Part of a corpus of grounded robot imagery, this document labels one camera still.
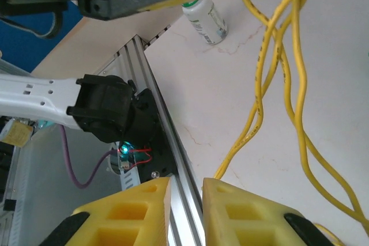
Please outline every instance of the blue wall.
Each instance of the blue wall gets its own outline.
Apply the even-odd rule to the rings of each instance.
[[[78,7],[69,2],[68,10],[63,13],[63,27],[51,40],[40,39],[31,33],[10,27],[0,21],[0,50],[2,59],[31,72],[48,53],[82,19]],[[52,24],[52,14],[34,14],[29,16],[9,17],[26,27],[46,33]]]

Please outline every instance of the bottle cap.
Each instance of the bottle cap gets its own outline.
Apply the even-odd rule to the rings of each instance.
[[[185,8],[188,8],[188,7],[191,7],[191,6],[195,5],[197,2],[198,2],[198,0],[193,0],[191,2],[185,2],[185,3],[182,4],[182,6],[185,7]]]

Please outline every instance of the white bottle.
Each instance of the white bottle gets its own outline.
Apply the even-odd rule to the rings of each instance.
[[[225,21],[219,16],[212,0],[195,0],[182,4],[183,13],[208,44],[217,44],[228,33]]]

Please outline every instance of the marble countertop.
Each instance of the marble countertop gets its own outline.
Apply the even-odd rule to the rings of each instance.
[[[271,15],[280,0],[253,0]],[[214,0],[229,26],[216,46],[203,43],[181,17],[146,51],[147,59],[199,180],[214,175],[254,102],[254,74],[264,28],[241,0]],[[308,72],[306,132],[354,188],[369,216],[369,0],[308,0],[301,40]],[[298,75],[291,30],[292,103]],[[266,58],[264,75],[271,61]],[[264,97],[259,133],[236,155],[223,180],[299,210],[347,245],[367,245],[361,225],[328,203],[305,177],[296,131],[283,101],[280,67]],[[346,205],[348,197],[310,155],[319,181]]]

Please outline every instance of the yellow label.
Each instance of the yellow label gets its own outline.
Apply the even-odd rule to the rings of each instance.
[[[23,147],[31,137],[32,131],[33,128],[31,126],[14,121],[2,142]]]

